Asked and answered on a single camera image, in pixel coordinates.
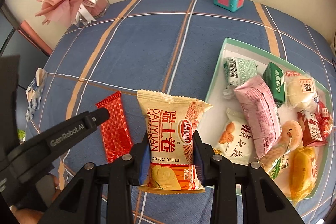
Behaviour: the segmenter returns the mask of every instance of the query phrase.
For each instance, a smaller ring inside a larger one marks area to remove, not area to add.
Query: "table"
[[[126,0],[114,3],[97,22],[72,26],[45,65],[48,72],[41,107],[27,135],[96,109],[95,103],[120,90],[134,143],[146,131],[136,93],[156,90],[205,99],[226,37],[269,51],[309,72],[336,99],[334,57],[313,28],[271,7],[245,0],[232,13],[213,0]],[[319,189],[297,206],[305,223],[315,224],[335,198],[334,132]],[[105,164],[97,130],[56,160],[61,186],[89,161]],[[212,189],[196,195],[155,195],[133,187],[136,223],[209,223]],[[241,197],[238,223],[242,223]],[[102,204],[105,223],[106,202]]]

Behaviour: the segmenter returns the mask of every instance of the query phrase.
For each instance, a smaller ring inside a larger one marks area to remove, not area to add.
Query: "orange snack package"
[[[145,191],[159,194],[204,191],[193,163],[193,133],[212,106],[196,98],[138,90],[146,118],[151,163]]]

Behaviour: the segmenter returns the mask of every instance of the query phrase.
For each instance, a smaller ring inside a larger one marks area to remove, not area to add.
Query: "snack package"
[[[316,109],[315,116],[319,122],[321,134],[327,138],[333,129],[334,122],[330,112],[321,100],[319,100],[319,105]]]
[[[235,89],[251,128],[258,159],[261,159],[281,134],[280,119],[272,93],[260,75]]]
[[[314,189],[317,178],[317,165],[314,149],[298,148],[290,158],[290,191],[293,205],[304,199]]]
[[[327,143],[325,137],[321,135],[319,122],[314,113],[300,111],[297,113],[297,120],[302,128],[303,146],[320,146]]]
[[[251,129],[247,125],[244,114],[228,108],[228,123],[214,149],[235,164],[248,165],[255,151]]]
[[[232,99],[235,97],[234,88],[257,75],[257,66],[253,60],[230,57],[224,62],[224,72],[227,87],[223,95],[225,99]]]
[[[28,110],[25,114],[27,121],[31,121],[34,117],[35,111],[40,108],[40,101],[46,78],[47,72],[41,68],[38,68],[33,81],[26,89],[27,101],[29,103]]]
[[[288,106],[314,112],[318,103],[315,80],[292,70],[285,72],[285,76]]]
[[[193,133],[203,113],[212,106],[196,98],[147,90],[138,90],[137,98],[146,118],[151,149],[146,191],[159,194],[204,191],[193,164]]]
[[[262,78],[271,90],[275,105],[281,107],[285,102],[284,72],[273,62],[270,62],[268,63]]]
[[[113,93],[98,102],[96,106],[105,107],[110,114],[110,118],[101,124],[100,132],[107,162],[112,163],[122,155],[128,154],[133,146],[121,101],[121,92]]]
[[[281,171],[288,167],[289,156],[287,154],[295,150],[301,140],[302,129],[299,123],[296,121],[285,122],[280,138],[259,161],[261,167],[272,179],[275,179]]]

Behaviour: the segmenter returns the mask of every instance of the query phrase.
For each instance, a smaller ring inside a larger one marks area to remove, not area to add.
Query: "yellow snack package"
[[[293,151],[290,158],[290,190],[293,205],[304,199],[314,189],[317,178],[315,151],[302,147]]]
[[[193,163],[193,133],[212,106],[196,98],[147,90],[138,90],[137,98],[151,149],[143,190],[159,194],[203,192]]]

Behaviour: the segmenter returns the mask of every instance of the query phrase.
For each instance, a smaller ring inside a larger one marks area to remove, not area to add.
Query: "white stripe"
[[[303,215],[300,215],[300,217],[301,217],[301,218],[302,218],[302,217],[305,217],[305,216],[309,215],[311,212],[313,212],[314,210],[317,210],[317,209],[318,209],[319,207],[321,207],[324,203],[326,203],[327,201],[329,201],[329,199],[332,198],[333,195],[331,195],[330,197],[328,197],[325,201],[323,201],[323,203],[321,203],[321,204],[320,204],[319,206],[317,206],[316,208],[310,210],[309,212],[307,212],[307,213],[305,213],[305,214],[303,214]]]
[[[314,40],[313,36],[311,35],[311,33],[310,33],[310,31],[309,31],[309,29],[308,29],[308,27],[307,27],[306,24],[305,24],[305,26],[306,26],[306,28],[307,28],[309,34],[310,34],[311,39],[313,40],[313,42],[314,42],[314,44],[315,44],[315,47],[316,47],[317,51],[318,51],[319,54],[320,54],[319,48],[317,47],[317,45],[316,45],[316,43],[315,43],[315,40]],[[333,117],[333,120],[335,120],[335,117],[334,117],[333,97],[332,97],[332,94],[331,94],[331,86],[330,86],[330,82],[329,82],[328,72],[327,72],[327,69],[326,69],[326,66],[325,66],[325,64],[324,64],[323,59],[322,59],[322,63],[323,63],[323,67],[324,67],[324,70],[325,70],[325,74],[326,74],[326,76],[327,76],[327,81],[328,81],[328,86],[329,86],[329,91],[330,91],[332,117]],[[335,129],[333,129],[333,132],[332,132],[332,134],[331,134],[332,137],[333,137],[333,144],[332,144],[332,146],[331,146],[331,147],[332,147],[332,153],[331,153],[330,168],[329,168],[329,171],[328,171],[327,180],[326,180],[326,183],[325,183],[325,185],[324,185],[324,189],[323,189],[321,198],[320,198],[320,200],[319,200],[318,206],[320,205],[321,200],[322,200],[322,197],[323,197],[323,194],[324,194],[324,191],[326,190],[326,186],[327,186],[327,184],[328,184],[328,179],[329,179],[329,175],[330,175],[330,171],[331,171],[331,166],[332,166],[332,163],[333,163],[334,144],[335,144],[335,136],[334,136],[334,134],[335,134]],[[310,218],[309,223],[310,223],[311,220],[314,218],[317,208],[314,210],[314,213],[313,213],[312,217]]]
[[[65,169],[65,170],[66,170],[66,172],[68,173],[68,176],[70,175],[70,176],[74,177],[74,175],[73,175],[73,174],[71,174],[71,173],[70,173],[70,171],[69,171],[67,168],[65,168],[65,167],[64,167],[64,169]]]
[[[74,43],[74,41],[76,40],[76,38],[79,36],[79,34],[80,34],[81,32],[82,32],[82,30],[81,30],[80,32],[78,32],[78,34],[76,35],[76,37],[75,37],[75,38],[73,39],[73,41],[71,42],[71,44],[70,44],[68,50],[66,51],[65,55],[62,57],[60,63],[58,64],[58,67],[57,67],[57,69],[56,69],[56,71],[55,71],[55,74],[56,74],[58,68],[60,67],[60,65],[61,65],[61,63],[62,63],[62,61],[63,61],[63,59],[65,58],[65,56],[66,56],[67,53],[69,52],[69,50],[70,50],[72,44]],[[50,86],[49,86],[49,88],[48,88],[48,91],[47,91],[46,95],[44,96],[44,102],[43,102],[43,107],[42,107],[42,110],[41,110],[41,117],[40,117],[40,122],[39,122],[39,129],[38,129],[38,131],[40,131],[40,125],[41,125],[41,120],[42,120],[42,115],[43,115],[43,110],[44,110],[45,101],[47,100],[47,96],[48,96],[49,90],[50,90],[50,88],[51,88],[51,85],[52,85],[54,79],[55,79],[55,75],[54,75],[54,77],[52,78],[52,80],[51,80],[51,82],[50,82]]]
[[[118,88],[118,89],[131,90],[131,91],[135,91],[135,92],[138,91],[138,90],[133,90],[133,89],[129,89],[129,88],[124,88],[124,87],[120,87],[120,86],[115,86],[115,85],[107,84],[107,83],[104,83],[104,82],[99,82],[99,81],[95,81],[95,80],[89,80],[87,78],[78,77],[78,76],[75,76],[75,75],[66,75],[66,74],[56,74],[56,75],[70,76],[70,77],[77,78],[77,79],[80,79],[80,80],[83,80],[83,81],[87,80],[87,81],[90,81],[90,82],[99,83],[99,84],[107,85],[107,86],[110,86],[110,87],[115,87],[115,88]]]
[[[128,17],[140,17],[140,16],[149,16],[149,15],[175,15],[175,14],[186,14],[186,13],[179,13],[179,12],[172,12],[172,13],[148,13],[148,14],[141,14],[141,15],[133,15],[133,16],[128,16]],[[252,23],[252,24],[255,24],[255,25],[259,25],[259,26],[262,26],[262,27],[265,27],[265,28],[269,28],[269,29],[273,29],[272,27],[269,27],[269,26],[265,26],[264,24],[261,24],[261,23],[257,23],[257,22],[251,22],[251,21],[248,21],[248,20],[243,20],[243,19],[239,19],[239,18],[231,18],[231,17],[226,17],[226,16],[220,16],[220,15],[208,15],[208,14],[201,14],[201,13],[193,13],[194,15],[199,15],[199,16],[208,16],[208,17],[220,17],[220,18],[226,18],[228,20],[233,20],[233,21],[240,21],[240,22],[248,22],[248,23]],[[275,21],[273,20],[270,12],[268,11],[268,14],[270,15],[272,21],[274,22],[275,24]],[[83,28],[86,28],[86,27],[90,27],[90,26],[93,26],[93,25],[97,25],[97,24],[101,24],[101,23],[105,23],[105,22],[112,22],[114,20],[118,20],[118,19],[121,19],[122,17],[119,17],[119,18],[115,18],[115,19],[112,19],[112,20],[107,20],[107,21],[103,21],[103,22],[98,22],[98,23],[94,23],[94,24],[90,24],[90,25],[87,25],[87,26],[84,26],[84,27],[79,27],[78,29],[76,30],[73,30],[73,31],[70,31],[70,32],[67,32],[65,33],[66,34],[70,34],[72,32],[75,32],[79,29],[83,29]],[[281,35],[284,35],[284,36],[287,36],[293,40],[295,40],[297,43],[300,43],[301,45],[303,45],[304,47],[310,49],[311,51],[313,51],[314,53],[316,53],[317,55],[319,55],[317,52],[315,52],[312,48],[308,47],[307,45],[303,44],[302,42],[300,42],[299,40],[291,37],[290,35],[280,31],[278,29],[278,26],[275,24],[276,28],[277,28],[277,32],[279,33],[280,37],[281,37],[281,42],[283,44],[283,48],[285,49],[285,45],[284,45],[284,42],[283,42],[283,39],[282,39],[282,36]],[[331,61],[327,60],[324,56],[321,56],[319,55],[320,57],[322,57],[325,61],[327,61],[328,63],[332,64]]]
[[[266,25],[263,25],[261,23],[257,23],[257,22],[251,22],[251,21],[247,21],[247,20],[242,20],[242,19],[239,19],[239,18],[231,18],[231,17],[226,17],[226,16],[218,16],[218,15],[208,15],[208,14],[200,14],[200,13],[193,13],[193,15],[198,15],[198,16],[207,16],[207,17],[220,17],[220,18],[226,18],[228,20],[233,20],[233,21],[239,21],[239,22],[248,22],[248,23],[252,23],[252,24],[255,24],[255,25],[259,25],[259,26],[262,26],[262,27],[265,27],[265,28],[268,28],[268,29],[272,29],[274,30],[272,27],[269,27],[269,26],[266,26]],[[289,37],[291,39],[293,39],[294,41],[296,41],[297,43],[300,43],[302,46],[306,47],[307,49],[310,49],[311,51],[313,51],[315,54],[317,54],[319,57],[323,58],[325,61],[327,61],[328,63],[332,64],[329,60],[327,60],[324,56],[321,56],[319,53],[315,52],[312,48],[308,47],[307,45],[303,44],[302,42],[300,42],[299,40],[295,39],[294,37],[291,37],[290,35],[282,32],[282,31],[279,31],[280,34],[286,36],[286,37]]]
[[[68,150],[68,153],[65,155],[65,157],[63,158],[63,160],[62,160],[62,163],[64,163],[64,160],[67,158],[67,156],[69,155],[69,153],[70,153],[70,149]]]
[[[169,13],[147,13],[147,14],[140,14],[140,15],[131,15],[131,16],[127,16],[127,17],[141,17],[141,16],[150,16],[150,15],[184,15],[186,14],[186,12],[169,12]],[[89,24],[87,26],[83,26],[83,27],[78,27],[76,30],[72,30],[70,32],[67,32],[65,33],[66,34],[70,34],[72,32],[75,32],[79,29],[84,29],[84,28],[87,28],[87,27],[90,27],[90,26],[94,26],[94,25],[98,25],[98,24],[101,24],[101,23],[107,23],[107,22],[113,22],[115,20],[119,20],[121,18],[125,18],[125,17],[117,17],[117,18],[114,18],[114,19],[111,19],[111,20],[106,20],[106,21],[102,21],[102,22],[97,22],[97,23],[92,23],[92,24]]]
[[[280,30],[279,30],[277,24],[275,23],[274,19],[272,18],[271,14],[270,14],[270,12],[269,12],[269,10],[268,10],[268,8],[267,8],[267,6],[266,6],[266,5],[264,5],[264,6],[265,6],[265,8],[266,8],[266,10],[267,10],[267,12],[268,12],[268,14],[269,14],[269,16],[271,17],[271,19],[272,19],[272,21],[273,21],[275,27],[277,28],[277,30],[278,30],[278,32],[279,32],[279,35],[280,35],[280,38],[281,38],[281,42],[282,42],[282,45],[283,45],[283,50],[285,51],[285,58],[286,58],[286,61],[288,61],[288,59],[287,59],[287,53],[286,53],[286,48],[285,48],[285,44],[284,44],[284,41],[283,41],[283,39],[282,39]]]
[[[141,220],[143,219],[142,216],[143,216],[143,210],[145,209],[145,204],[146,204],[146,197],[147,197],[147,192],[145,192],[145,195],[143,197],[143,202],[142,202],[142,209],[141,209],[141,215],[140,215],[140,220],[139,220],[139,223],[141,223]]]
[[[169,87],[168,87],[168,90],[167,90],[167,95],[169,95],[169,93],[170,93],[171,87],[173,85],[174,77],[175,77],[175,74],[176,74],[176,70],[177,70],[177,67],[179,66],[179,62],[180,62],[180,59],[181,59],[181,56],[182,56],[182,51],[183,51],[183,48],[184,48],[184,43],[185,43],[185,40],[186,40],[187,34],[188,34],[189,24],[190,24],[191,17],[193,15],[193,12],[194,12],[194,9],[195,9],[195,6],[196,6],[196,2],[197,2],[197,0],[195,0],[193,8],[190,11],[188,24],[187,24],[187,27],[185,28],[181,49],[180,49],[180,52],[178,54],[178,58],[177,58],[177,61],[176,61],[176,64],[175,64],[175,68],[174,68],[173,74],[172,74],[171,79],[170,79]]]
[[[58,46],[58,44],[60,43],[60,41],[62,40],[62,38],[63,38],[66,34],[68,34],[68,33],[65,32],[65,33],[63,34],[63,36],[60,38],[60,40],[57,42],[56,46],[54,47],[53,51],[52,51],[51,54],[50,54],[50,57],[48,58],[47,62],[44,64],[44,67],[48,64],[48,62],[49,62],[49,60],[50,60],[50,58],[51,58],[51,55],[53,54],[54,50],[56,49],[56,47]]]
[[[105,53],[105,51],[106,51],[106,49],[107,49],[107,47],[109,46],[109,44],[110,44],[110,42],[111,42],[111,40],[112,40],[112,38],[114,37],[114,34],[116,33],[116,31],[118,30],[118,28],[119,28],[119,26],[120,26],[120,24],[127,18],[127,16],[133,11],[133,9],[135,8],[135,7],[137,7],[137,5],[141,2],[142,0],[139,0],[138,2],[137,2],[137,4],[136,5],[134,5],[133,6],[133,8],[128,12],[128,14],[119,22],[119,24],[118,24],[118,26],[115,28],[115,30],[114,30],[114,32],[113,32],[113,34],[112,34],[112,36],[111,36],[111,38],[110,38],[110,40],[109,40],[109,42],[106,44],[106,47],[105,47],[105,49],[103,50],[103,52],[101,53],[101,55],[100,55],[100,57],[99,57],[99,59],[98,59],[98,61],[97,61],[97,63],[96,63],[96,65],[93,67],[93,70],[92,70],[92,72],[91,72],[91,74],[90,74],[90,77],[89,77],[89,79],[88,80],[90,80],[91,79],[91,76],[93,75],[93,73],[95,72],[95,69],[97,68],[97,65],[99,64],[99,61],[100,61],[100,59],[101,59],[101,57],[104,55],[104,53]],[[83,89],[83,92],[82,92],[82,94],[81,94],[81,99],[79,100],[79,103],[78,103],[78,107],[77,107],[77,111],[76,111],[76,115],[78,114],[78,110],[79,110],[79,107],[80,107],[80,105],[81,105],[81,102],[82,102],[82,99],[83,99],[83,94],[84,94],[84,92],[85,92],[85,89],[86,89],[86,86],[87,86],[87,83],[88,82],[86,82],[85,83],[85,86],[84,86],[84,89]]]
[[[33,121],[31,120],[31,123],[33,124],[33,127],[36,129],[37,134],[40,134],[40,131],[36,128],[35,124],[33,123]]]
[[[148,222],[148,223],[151,223],[151,224],[156,224],[156,223],[154,223],[154,222],[152,222],[152,221],[150,221],[150,220],[147,220],[147,219],[145,219],[145,218],[141,218],[142,220],[145,220],[146,222]]]

